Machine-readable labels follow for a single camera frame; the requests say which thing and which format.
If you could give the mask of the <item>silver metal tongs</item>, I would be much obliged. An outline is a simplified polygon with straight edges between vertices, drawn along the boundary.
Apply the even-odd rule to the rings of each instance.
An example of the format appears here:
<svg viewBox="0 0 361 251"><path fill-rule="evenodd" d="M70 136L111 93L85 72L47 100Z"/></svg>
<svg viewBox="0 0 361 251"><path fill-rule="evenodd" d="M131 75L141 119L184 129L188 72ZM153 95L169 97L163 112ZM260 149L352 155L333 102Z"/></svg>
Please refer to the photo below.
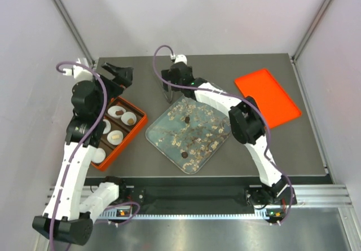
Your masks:
<svg viewBox="0 0 361 251"><path fill-rule="evenodd" d="M171 87L166 84L166 83L162 83L162 89L163 89L163 94L165 96L166 101L171 104L173 101L173 91L171 89Z"/></svg>

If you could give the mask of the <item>brown rectangular chocolate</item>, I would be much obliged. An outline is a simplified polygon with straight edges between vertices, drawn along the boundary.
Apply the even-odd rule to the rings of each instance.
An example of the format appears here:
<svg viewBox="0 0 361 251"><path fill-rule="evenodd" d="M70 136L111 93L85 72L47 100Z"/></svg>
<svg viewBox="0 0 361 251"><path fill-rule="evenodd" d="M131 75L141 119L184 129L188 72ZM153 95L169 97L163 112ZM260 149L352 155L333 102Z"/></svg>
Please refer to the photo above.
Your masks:
<svg viewBox="0 0 361 251"><path fill-rule="evenodd" d="M119 111L116 112L116 115L118 115L118 116L119 116L119 115L121 116L121 115L123 115L123 114L124 114L124 111L122 111L122 110L119 110Z"/></svg>

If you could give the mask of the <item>caramel round chocolate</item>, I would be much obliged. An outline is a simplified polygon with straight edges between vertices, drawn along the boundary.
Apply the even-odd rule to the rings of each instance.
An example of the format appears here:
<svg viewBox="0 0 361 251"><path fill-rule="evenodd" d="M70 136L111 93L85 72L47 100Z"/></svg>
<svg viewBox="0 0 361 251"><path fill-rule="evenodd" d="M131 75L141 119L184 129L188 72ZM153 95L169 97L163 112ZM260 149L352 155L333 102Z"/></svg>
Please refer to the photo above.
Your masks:
<svg viewBox="0 0 361 251"><path fill-rule="evenodd" d="M134 123L134 120L132 118L130 118L130 119L128 119L127 123L132 125Z"/></svg>

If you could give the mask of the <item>orange box lid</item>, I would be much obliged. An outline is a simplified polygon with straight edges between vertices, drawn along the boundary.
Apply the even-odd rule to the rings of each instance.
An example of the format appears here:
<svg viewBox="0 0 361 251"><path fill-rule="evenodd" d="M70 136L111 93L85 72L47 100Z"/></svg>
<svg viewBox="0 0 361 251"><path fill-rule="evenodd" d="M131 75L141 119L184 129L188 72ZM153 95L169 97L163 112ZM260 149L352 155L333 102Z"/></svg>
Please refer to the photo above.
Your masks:
<svg viewBox="0 0 361 251"><path fill-rule="evenodd" d="M302 115L292 98L267 69L260 69L235 79L244 96L255 99L271 129Z"/></svg>

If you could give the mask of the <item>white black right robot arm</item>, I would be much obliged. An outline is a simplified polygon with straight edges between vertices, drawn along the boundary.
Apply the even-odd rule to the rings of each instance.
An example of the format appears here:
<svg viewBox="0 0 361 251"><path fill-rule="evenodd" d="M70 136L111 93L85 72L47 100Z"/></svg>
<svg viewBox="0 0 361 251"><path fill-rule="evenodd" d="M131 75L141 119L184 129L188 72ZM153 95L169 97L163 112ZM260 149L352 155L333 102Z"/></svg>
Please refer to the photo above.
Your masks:
<svg viewBox="0 0 361 251"><path fill-rule="evenodd" d="M187 98L207 104L229 118L234 138L248 149L259 173L262 194L268 204L285 202L296 198L288 176L276 166L270 152L270 128L257 107L256 101L247 96L229 94L203 78L194 78L192 67L177 62L161 71L159 78L167 91L181 91Z"/></svg>

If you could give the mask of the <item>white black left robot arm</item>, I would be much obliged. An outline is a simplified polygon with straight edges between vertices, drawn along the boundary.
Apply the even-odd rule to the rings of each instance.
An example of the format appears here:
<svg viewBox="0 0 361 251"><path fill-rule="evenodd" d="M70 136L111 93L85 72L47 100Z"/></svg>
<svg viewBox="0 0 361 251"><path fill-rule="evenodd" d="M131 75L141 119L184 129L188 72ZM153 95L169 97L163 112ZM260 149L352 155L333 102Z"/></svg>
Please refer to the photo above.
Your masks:
<svg viewBox="0 0 361 251"><path fill-rule="evenodd" d="M121 95L133 81L132 67L102 65L113 78L107 79L94 69L76 61L57 63L56 70L78 81L72 88L73 116L67 126L61 169L51 199L41 215L33 218L32 227L49 240L69 246L85 245L107 210L121 206L135 207L123 224L130 222L140 211L138 202L127 199L124 180L106 177L98 189L81 200L86 174L92 162L100 156L99 144L105 129L104 115L110 101Z"/></svg>

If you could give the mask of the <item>orange chocolate box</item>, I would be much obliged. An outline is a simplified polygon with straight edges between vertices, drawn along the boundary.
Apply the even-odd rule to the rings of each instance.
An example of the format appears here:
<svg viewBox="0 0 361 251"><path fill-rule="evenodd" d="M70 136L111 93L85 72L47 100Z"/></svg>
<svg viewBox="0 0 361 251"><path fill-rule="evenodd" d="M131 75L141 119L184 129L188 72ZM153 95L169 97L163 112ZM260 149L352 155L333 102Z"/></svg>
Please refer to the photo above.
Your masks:
<svg viewBox="0 0 361 251"><path fill-rule="evenodd" d="M137 122L133 126L127 126L122 121L121 118L115 119L111 117L107 111L110 107L114 105L119 105L125 108L126 112L133 112L137 117ZM93 167L100 171L105 171L119 156L119 154L124 151L124 149L129 145L131 141L138 135L142 128L145 127L146 123L148 122L147 115L134 104L128 102L126 99L117 97L113 98L104 114L103 119L109 120L111 123L111 131L120 130L122 131L124 138L121 144L118 146L113 146L107 141L107 135L103 134L100 139L99 148L102 148L106 152L106 158L101 164L91 163Z"/></svg>

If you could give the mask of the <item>white paper cup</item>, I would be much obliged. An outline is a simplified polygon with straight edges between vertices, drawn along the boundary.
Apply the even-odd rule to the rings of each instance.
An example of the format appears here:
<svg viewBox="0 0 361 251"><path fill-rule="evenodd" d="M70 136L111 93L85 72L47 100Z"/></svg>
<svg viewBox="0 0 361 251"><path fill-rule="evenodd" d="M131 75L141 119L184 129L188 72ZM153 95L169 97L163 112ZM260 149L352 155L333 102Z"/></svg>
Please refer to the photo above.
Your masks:
<svg viewBox="0 0 361 251"><path fill-rule="evenodd" d="M93 155L92 162L95 164L101 164L106 158L106 152L102 148L98 148Z"/></svg>
<svg viewBox="0 0 361 251"><path fill-rule="evenodd" d="M113 117L113 118L115 118L115 119L119 119L119 118L121 118L121 116L119 115L116 115L116 112L117 111L119 111L119 110L122 110L122 111L124 111L124 113L126 112L126 110L125 110L125 108L124 107L122 107L122 106L119 106L119 105L114 105L114 106L112 106L112 107L110 107L109 109L108 109L108 111L107 111L107 113L111 116L111 117Z"/></svg>
<svg viewBox="0 0 361 251"><path fill-rule="evenodd" d="M132 125L128 124L127 121L128 119L132 118L134 120L134 123ZM136 124L137 122L137 117L135 115L135 113L133 112L125 112L122 116L121 116L121 121L127 125L127 126L133 126Z"/></svg>
<svg viewBox="0 0 361 251"><path fill-rule="evenodd" d="M119 135L120 138L112 139L113 135ZM107 135L107 141L113 146L118 146L119 144L121 144L121 142L123 141L123 138L124 138L124 135L123 135L122 131L120 131L120 130L111 131Z"/></svg>
<svg viewBox="0 0 361 251"><path fill-rule="evenodd" d="M103 130L103 134L108 134L111 130L111 123L109 120L104 119L103 122L105 123L105 128Z"/></svg>

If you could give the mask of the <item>blossom pattern serving tray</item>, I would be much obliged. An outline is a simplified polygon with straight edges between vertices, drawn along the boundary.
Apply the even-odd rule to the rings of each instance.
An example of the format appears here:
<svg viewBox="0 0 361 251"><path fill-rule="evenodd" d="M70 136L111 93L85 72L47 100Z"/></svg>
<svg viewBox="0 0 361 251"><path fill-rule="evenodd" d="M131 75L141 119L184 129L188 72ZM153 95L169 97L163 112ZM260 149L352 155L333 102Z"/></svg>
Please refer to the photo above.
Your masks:
<svg viewBox="0 0 361 251"><path fill-rule="evenodd" d="M227 116L183 96L146 130L147 140L188 175L196 174L230 134ZM187 152L188 157L183 158L182 152Z"/></svg>

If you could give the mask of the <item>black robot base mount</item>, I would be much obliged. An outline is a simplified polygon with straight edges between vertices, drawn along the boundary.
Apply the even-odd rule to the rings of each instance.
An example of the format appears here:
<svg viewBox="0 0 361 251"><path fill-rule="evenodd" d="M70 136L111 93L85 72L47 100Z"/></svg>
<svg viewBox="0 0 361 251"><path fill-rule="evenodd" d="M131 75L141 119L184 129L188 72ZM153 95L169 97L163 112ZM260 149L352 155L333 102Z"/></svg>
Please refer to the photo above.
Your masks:
<svg viewBox="0 0 361 251"><path fill-rule="evenodd" d="M255 177L176 177L176 178L118 178L105 177L104 181L119 183L121 188L144 192L144 201L210 201L232 200L246 205L249 199L253 203L278 205L283 201L290 205L297 203L296 193L287 180L282 177L280 183L268 187Z"/></svg>

